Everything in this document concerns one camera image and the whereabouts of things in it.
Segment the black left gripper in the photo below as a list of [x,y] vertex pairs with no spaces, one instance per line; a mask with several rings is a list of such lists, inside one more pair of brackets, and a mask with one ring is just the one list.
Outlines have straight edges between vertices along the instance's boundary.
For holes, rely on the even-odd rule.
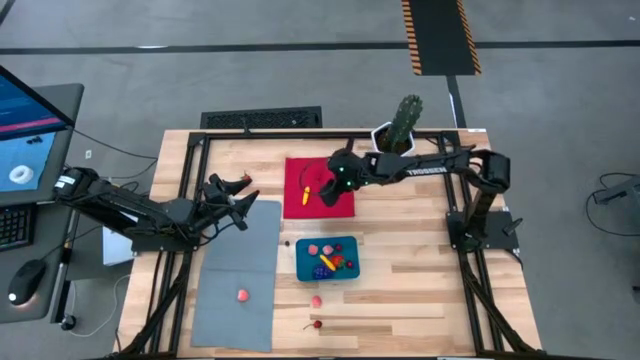
[[235,195],[252,183],[252,178],[245,180],[242,177],[237,181],[226,181],[217,174],[211,174],[209,182],[203,187],[206,205],[218,213],[222,212],[224,216],[228,215],[240,231],[248,228],[244,218],[260,194],[256,190],[237,200]]

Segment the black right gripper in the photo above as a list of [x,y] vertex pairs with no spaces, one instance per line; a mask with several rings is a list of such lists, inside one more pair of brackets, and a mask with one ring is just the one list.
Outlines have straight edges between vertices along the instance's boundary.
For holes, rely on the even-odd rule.
[[333,174],[320,190],[319,195],[328,207],[335,206],[339,200],[348,196],[349,191],[358,190],[373,183],[373,156],[366,153],[358,156],[346,148],[335,151],[328,159],[328,170]]

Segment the red cloth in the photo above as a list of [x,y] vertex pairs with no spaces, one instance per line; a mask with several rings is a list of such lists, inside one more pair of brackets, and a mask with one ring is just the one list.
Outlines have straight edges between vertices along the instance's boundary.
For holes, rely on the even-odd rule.
[[[333,178],[327,169],[326,158],[286,158],[284,177],[285,219],[349,218],[355,216],[354,194],[342,198],[333,207],[322,201],[319,192]],[[306,206],[302,205],[303,191],[311,188]]]

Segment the teal plastic tupperware container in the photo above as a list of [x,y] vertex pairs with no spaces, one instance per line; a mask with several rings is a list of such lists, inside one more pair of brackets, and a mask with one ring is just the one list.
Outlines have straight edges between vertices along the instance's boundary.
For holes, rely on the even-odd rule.
[[[337,252],[335,250],[336,244],[341,244],[343,246],[343,250],[341,252]],[[316,245],[319,248],[317,255],[311,256],[308,253],[309,245]],[[345,264],[341,269],[336,268],[335,274],[331,279],[316,281],[312,279],[311,273],[314,266],[319,264],[325,265],[319,257],[320,254],[323,254],[322,248],[325,245],[331,245],[334,248],[334,252],[331,255],[325,255],[330,261],[332,256],[342,255],[346,262],[352,261],[354,266],[353,268],[347,268]],[[356,238],[352,236],[300,239],[296,242],[295,254],[296,276],[301,282],[351,280],[356,279],[360,275],[358,242]]]

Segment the grey cloth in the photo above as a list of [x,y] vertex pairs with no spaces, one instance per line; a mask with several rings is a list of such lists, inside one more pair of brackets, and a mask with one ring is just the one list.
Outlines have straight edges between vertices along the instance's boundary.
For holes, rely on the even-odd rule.
[[[206,246],[191,344],[254,352],[272,349],[281,204],[256,201],[240,231],[232,226]],[[239,302],[244,289],[249,300]]]

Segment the green cactus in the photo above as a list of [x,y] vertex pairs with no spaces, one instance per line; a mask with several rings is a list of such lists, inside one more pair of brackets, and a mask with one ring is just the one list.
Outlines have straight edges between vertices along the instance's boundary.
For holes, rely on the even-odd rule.
[[382,135],[379,148],[383,152],[403,154],[410,147],[410,134],[422,112],[422,100],[408,95],[400,102],[390,127]]

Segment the white box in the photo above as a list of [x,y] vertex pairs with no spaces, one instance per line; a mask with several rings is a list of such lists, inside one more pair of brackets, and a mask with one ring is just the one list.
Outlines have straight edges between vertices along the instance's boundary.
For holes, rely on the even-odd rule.
[[134,258],[132,241],[107,228],[102,227],[102,260],[104,266],[115,266]]

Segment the black mat orange striped edges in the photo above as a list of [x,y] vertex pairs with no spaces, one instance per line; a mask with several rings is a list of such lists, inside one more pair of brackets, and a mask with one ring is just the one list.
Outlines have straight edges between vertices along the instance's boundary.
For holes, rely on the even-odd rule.
[[481,74],[462,0],[401,0],[401,5],[416,75]]

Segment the black stand pole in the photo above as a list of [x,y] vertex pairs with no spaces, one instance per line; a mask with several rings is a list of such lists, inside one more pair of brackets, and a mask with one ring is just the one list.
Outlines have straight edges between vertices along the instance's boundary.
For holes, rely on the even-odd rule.
[[52,297],[50,323],[59,325],[63,331],[72,330],[77,322],[72,310],[67,310],[67,305],[72,287],[72,280],[70,279],[71,268],[78,263],[74,241],[75,236],[78,235],[79,225],[80,215],[73,212],[68,233],[62,246],[62,255]]

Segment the computer monitor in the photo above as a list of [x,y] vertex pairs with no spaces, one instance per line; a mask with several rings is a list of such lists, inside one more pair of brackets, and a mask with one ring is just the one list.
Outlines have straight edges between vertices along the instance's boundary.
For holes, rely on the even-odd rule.
[[0,207],[53,199],[84,86],[32,88],[0,65]]

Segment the black keyboard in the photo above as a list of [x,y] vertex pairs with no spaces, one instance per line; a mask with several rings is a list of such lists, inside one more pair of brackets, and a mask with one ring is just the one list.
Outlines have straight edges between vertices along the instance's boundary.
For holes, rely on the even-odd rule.
[[35,218],[34,204],[0,208],[0,252],[31,245]]

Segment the black computer mouse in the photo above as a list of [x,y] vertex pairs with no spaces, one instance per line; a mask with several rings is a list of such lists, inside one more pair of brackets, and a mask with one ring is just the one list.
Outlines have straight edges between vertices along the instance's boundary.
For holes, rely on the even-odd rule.
[[7,296],[12,305],[20,306],[30,301],[44,277],[46,267],[44,260],[32,259],[18,269],[7,290]]

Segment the grey metal stand base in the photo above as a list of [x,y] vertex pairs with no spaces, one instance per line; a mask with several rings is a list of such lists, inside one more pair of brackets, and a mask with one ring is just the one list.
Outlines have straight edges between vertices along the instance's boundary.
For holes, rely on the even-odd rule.
[[612,200],[624,197],[629,197],[640,206],[640,175],[633,175],[617,185],[606,187],[594,196],[595,203],[601,205],[607,205]]

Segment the black aluminium table frame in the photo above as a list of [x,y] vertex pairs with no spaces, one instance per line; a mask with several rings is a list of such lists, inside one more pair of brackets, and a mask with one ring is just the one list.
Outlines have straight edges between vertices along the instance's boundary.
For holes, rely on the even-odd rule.
[[[169,130],[164,134],[150,195],[191,196],[209,175],[249,174],[264,200],[283,197],[286,158],[325,157],[352,143],[371,148],[364,131],[306,132]],[[471,299],[449,244],[445,216],[473,190],[456,176],[429,176],[356,194],[352,218],[283,220],[280,224],[271,356],[343,360],[351,357],[472,355],[493,347],[495,328]],[[362,262],[358,278],[302,283],[295,275],[299,239],[349,235]],[[313,296],[322,306],[313,307]],[[320,329],[304,326],[320,320]]]

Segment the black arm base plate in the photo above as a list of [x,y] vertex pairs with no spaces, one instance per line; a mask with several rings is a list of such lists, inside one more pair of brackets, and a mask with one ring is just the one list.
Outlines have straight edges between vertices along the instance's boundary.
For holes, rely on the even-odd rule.
[[190,252],[199,247],[200,241],[199,233],[189,232],[175,223],[158,226],[142,222],[127,228],[125,236],[132,241],[134,252]]
[[472,236],[470,231],[466,229],[462,212],[452,212],[446,215],[451,247],[465,253],[478,249],[518,249],[516,228],[522,221],[522,218],[514,220],[510,212],[491,211],[487,215],[486,236],[479,238]]

